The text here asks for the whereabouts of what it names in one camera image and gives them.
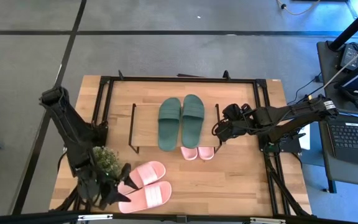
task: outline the green slide sandal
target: green slide sandal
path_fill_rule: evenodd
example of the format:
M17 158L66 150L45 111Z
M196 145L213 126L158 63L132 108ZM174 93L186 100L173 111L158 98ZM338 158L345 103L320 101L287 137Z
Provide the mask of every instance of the green slide sandal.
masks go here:
M172 151L177 146L180 125L180 100L169 98L160 107L158 114L158 146L163 151Z
M201 128L204 121L204 104L196 95L187 95L183 102L181 143L194 149L200 143Z

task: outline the wooden table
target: wooden table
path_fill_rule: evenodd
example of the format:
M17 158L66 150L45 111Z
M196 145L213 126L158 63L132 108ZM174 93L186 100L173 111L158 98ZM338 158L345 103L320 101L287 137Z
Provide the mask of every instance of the wooden table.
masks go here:
M77 112L87 122L91 121L99 80L99 76L84 76L76 102ZM285 106L281 81L267 80L267 86L271 105ZM262 89L259 93L264 105ZM167 168L162 180L172 185L172 197L165 205L139 213L271 216L265 164L256 136L245 135L228 140L210 161L202 161L200 158L186 161L179 149L163 152L155 146L142 147L140 154L136 154L128 146L133 103L137 106L159 106L169 97L177 97L183 102L187 94L199 96L205 110L215 110L216 103L220 110L231 103L248 103L255 108L254 92L250 84L164 82L161 85L159 82L114 82L106 146L117 151L120 160L130 162L132 167L147 161L162 162ZM299 161L286 153L281 154L281 158L286 186L303 209L311 213ZM67 159L64 158L50 208L59 206L75 186L76 179L71 176ZM282 213L280 191L277 186L275 190L279 211ZM105 212L119 212L117 204L107 207Z

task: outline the pink slide sandal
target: pink slide sandal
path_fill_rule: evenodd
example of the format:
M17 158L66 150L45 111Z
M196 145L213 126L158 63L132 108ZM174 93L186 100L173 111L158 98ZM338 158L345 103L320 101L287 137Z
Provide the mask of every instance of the pink slide sandal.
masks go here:
M197 149L188 149L186 147L181 147L181 154L183 155L183 158L185 158L187 161L192 161L197 158Z
M203 160L210 160L215 154L214 147L198 147L197 150L200 158Z
M171 197L172 187L167 181L161 181L145 186L126 195L131 202L119 202L118 207L122 213L131 213L154 208L165 204Z
M136 184L138 188L142 188L152 182L155 182L165 175L165 166L161 162L151 161L146 162L136 167L130 174L129 177ZM123 182L118 185L118 192L123 195L133 192L130 186L124 185Z

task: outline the desk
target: desk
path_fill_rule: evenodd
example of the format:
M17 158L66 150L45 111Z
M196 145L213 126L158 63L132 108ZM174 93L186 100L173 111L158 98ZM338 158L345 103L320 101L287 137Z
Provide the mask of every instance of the desk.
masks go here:
M99 76L84 76L76 102L77 112L87 122L91 121L99 80ZM267 86L271 105L285 106L281 81L267 80ZM229 140L210 161L186 161L179 149L163 152L158 147L150 146L142 147L140 153L136 154L128 146L133 103L137 106L155 106L173 96L183 101L190 93L198 95L205 108L212 110L215 110L216 103L220 105L221 111L231 103L248 103L255 108L253 87L250 84L164 82L162 85L159 82L114 82L106 146L117 151L120 161L130 162L132 167L152 160L162 162L167 168L162 180L172 184L172 197L165 205L139 213L272 216L264 159L256 136L246 135ZM299 161L291 154L283 153L281 158L289 191L303 209L311 213ZM67 159L64 158L50 208L59 206L75 186L76 179L71 176ZM277 187L275 193L279 211L282 212L282 201ZM108 206L105 212L119 212L117 204Z
M323 76L324 83L326 83L337 73L335 65L338 64L341 53L329 50L325 42L317 43L317 51L321 67L321 74ZM338 78L341 78L344 75L346 74L341 73L338 75ZM334 89L333 85L329 85L325 89L325 94L328 98L333 100L334 104L341 112L358 114L358 109L351 102L343 100L342 96L337 92L336 89ZM328 127L325 121L319 123L319 129L321 143L323 145L326 175L329 179L329 185L331 188L330 192L335 192L334 182L332 182L332 180L358 184L358 165L336 159L333 156L331 140L329 138Z

